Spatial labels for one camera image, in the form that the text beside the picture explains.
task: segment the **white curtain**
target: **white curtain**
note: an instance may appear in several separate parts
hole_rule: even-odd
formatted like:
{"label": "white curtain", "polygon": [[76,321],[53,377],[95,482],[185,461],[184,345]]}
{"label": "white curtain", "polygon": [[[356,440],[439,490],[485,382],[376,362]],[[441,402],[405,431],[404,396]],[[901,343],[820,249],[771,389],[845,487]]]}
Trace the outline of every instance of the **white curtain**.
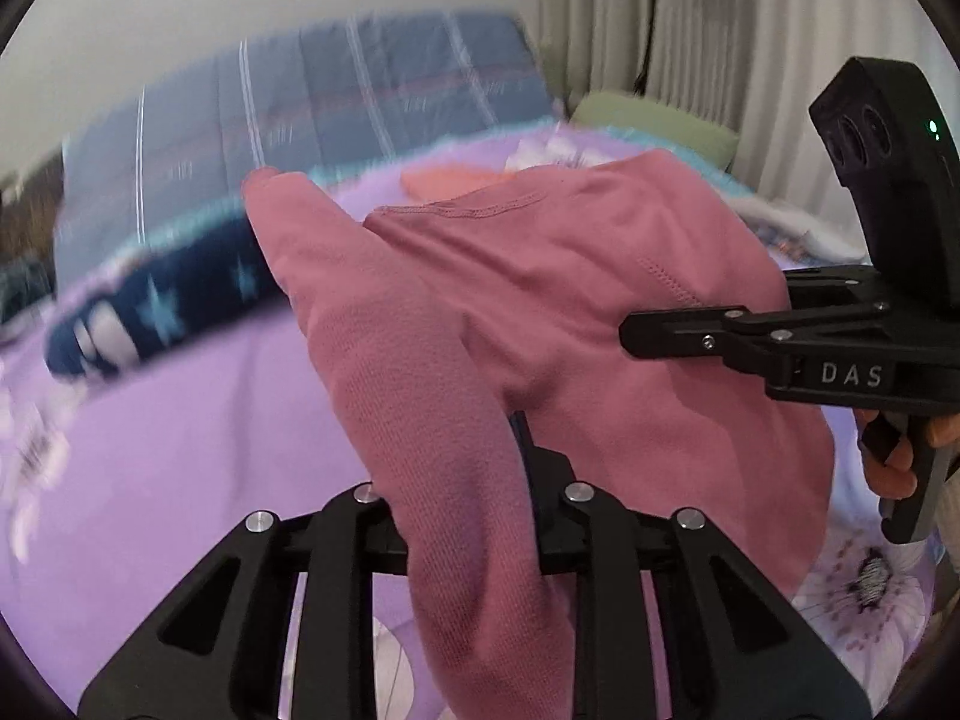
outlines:
{"label": "white curtain", "polygon": [[960,132],[960,71],[916,0],[659,0],[648,93],[738,130],[737,178],[859,244],[806,112],[852,55],[915,62]]}
{"label": "white curtain", "polygon": [[552,91],[571,107],[589,91],[632,90],[650,0],[541,0],[539,51]]}

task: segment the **light blue star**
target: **light blue star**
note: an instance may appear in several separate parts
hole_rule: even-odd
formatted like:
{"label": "light blue star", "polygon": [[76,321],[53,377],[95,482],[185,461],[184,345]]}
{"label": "light blue star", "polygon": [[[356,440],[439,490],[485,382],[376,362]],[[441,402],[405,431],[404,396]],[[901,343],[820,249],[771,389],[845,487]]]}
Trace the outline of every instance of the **light blue star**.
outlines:
{"label": "light blue star", "polygon": [[164,346],[170,346],[171,341],[186,335],[184,322],[177,313],[178,303],[176,290],[167,290],[161,295],[151,278],[147,282],[147,299],[136,309],[140,321],[145,327],[154,329]]}
{"label": "light blue star", "polygon": [[237,257],[237,264],[233,269],[233,283],[236,285],[237,292],[240,293],[240,299],[244,303],[248,300],[254,300],[260,294],[253,268],[245,265],[239,257]]}

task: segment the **pink sweatshirt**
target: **pink sweatshirt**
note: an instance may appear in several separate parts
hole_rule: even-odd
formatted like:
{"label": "pink sweatshirt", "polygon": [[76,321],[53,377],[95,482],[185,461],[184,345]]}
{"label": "pink sweatshirt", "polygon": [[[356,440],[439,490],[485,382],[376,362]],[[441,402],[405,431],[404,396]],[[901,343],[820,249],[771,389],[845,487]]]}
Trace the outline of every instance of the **pink sweatshirt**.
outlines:
{"label": "pink sweatshirt", "polygon": [[832,438],[716,360],[637,362],[630,311],[786,306],[776,265],[665,152],[543,167],[357,225],[303,176],[245,187],[311,359],[411,550],[430,665],[461,720],[569,717],[572,633],[536,568],[504,413],[629,507],[697,506],[784,593],[826,526]]}

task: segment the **screw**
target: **screw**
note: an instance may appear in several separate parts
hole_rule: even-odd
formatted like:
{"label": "screw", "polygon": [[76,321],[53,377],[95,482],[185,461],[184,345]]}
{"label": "screw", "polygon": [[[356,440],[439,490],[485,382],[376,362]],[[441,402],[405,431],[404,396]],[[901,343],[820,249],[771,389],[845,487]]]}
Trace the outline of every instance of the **screw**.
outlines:
{"label": "screw", "polygon": [[353,499],[357,503],[376,503],[380,500],[380,496],[373,490],[373,485],[368,482],[353,491]]}
{"label": "screw", "polygon": [[244,524],[251,533],[264,533],[274,526],[275,517],[270,512],[254,512],[248,515]]}
{"label": "screw", "polygon": [[681,509],[677,512],[677,522],[685,531],[702,531],[707,525],[707,517],[699,509]]}
{"label": "screw", "polygon": [[566,495],[568,501],[573,503],[587,503],[587,501],[593,500],[593,488],[586,482],[574,482],[572,485],[567,485],[563,494]]}

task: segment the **human hand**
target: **human hand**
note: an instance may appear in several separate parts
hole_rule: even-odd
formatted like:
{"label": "human hand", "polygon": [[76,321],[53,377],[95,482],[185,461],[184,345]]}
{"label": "human hand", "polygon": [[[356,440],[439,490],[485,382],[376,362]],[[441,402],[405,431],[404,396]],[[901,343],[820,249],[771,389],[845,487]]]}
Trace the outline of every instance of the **human hand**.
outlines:
{"label": "human hand", "polygon": [[[873,410],[853,410],[859,435],[873,422],[880,412]],[[960,415],[938,416],[926,426],[926,440],[935,449],[951,445],[960,440]],[[881,498],[902,500],[917,491],[917,477],[910,470],[913,466],[913,447],[903,437],[896,449],[890,453],[886,464],[872,456],[867,448],[860,445],[863,455],[863,472],[867,485]]]}

